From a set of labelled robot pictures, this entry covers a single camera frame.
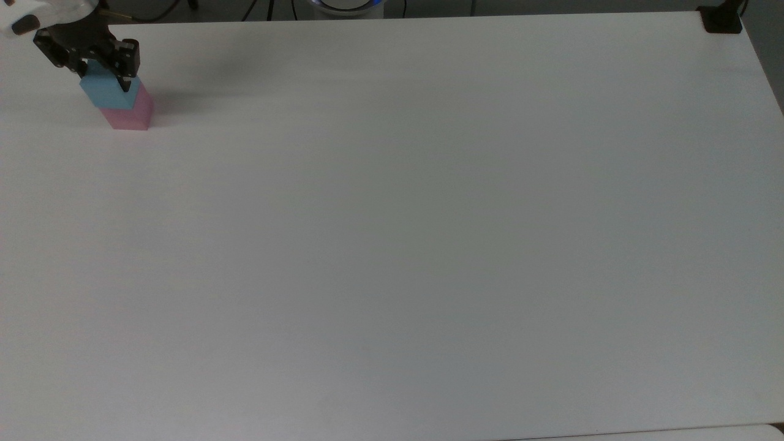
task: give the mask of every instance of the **foam block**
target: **foam block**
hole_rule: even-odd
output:
[[[125,110],[133,108],[139,84],[134,78],[128,92],[123,91],[114,75],[95,60],[87,61],[87,73],[79,82],[95,107]]]
[[[136,94],[133,108],[128,110],[101,108],[100,111],[112,129],[147,130],[150,127],[153,106],[152,97],[147,93],[144,84],[139,82],[139,92]]]

